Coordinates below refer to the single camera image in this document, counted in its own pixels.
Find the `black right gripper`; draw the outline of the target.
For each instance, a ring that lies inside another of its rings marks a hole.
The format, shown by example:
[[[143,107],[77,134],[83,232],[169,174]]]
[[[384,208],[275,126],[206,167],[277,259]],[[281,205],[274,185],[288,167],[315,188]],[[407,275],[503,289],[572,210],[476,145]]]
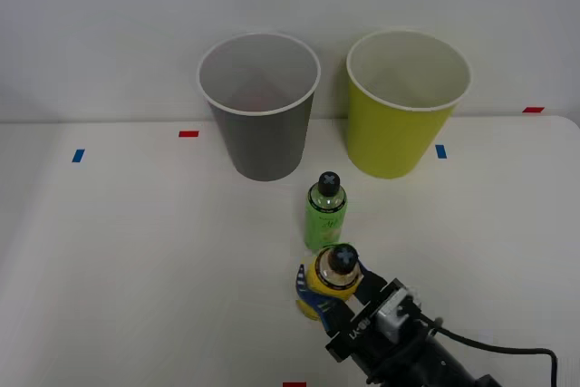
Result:
[[[438,344],[410,289],[397,279],[388,284],[362,262],[358,265],[361,280],[354,294],[353,283],[328,285],[315,264],[298,267],[298,308],[322,323],[331,337],[326,350],[336,361],[352,358],[361,368],[437,365]],[[346,304],[352,295],[364,305],[356,314]]]

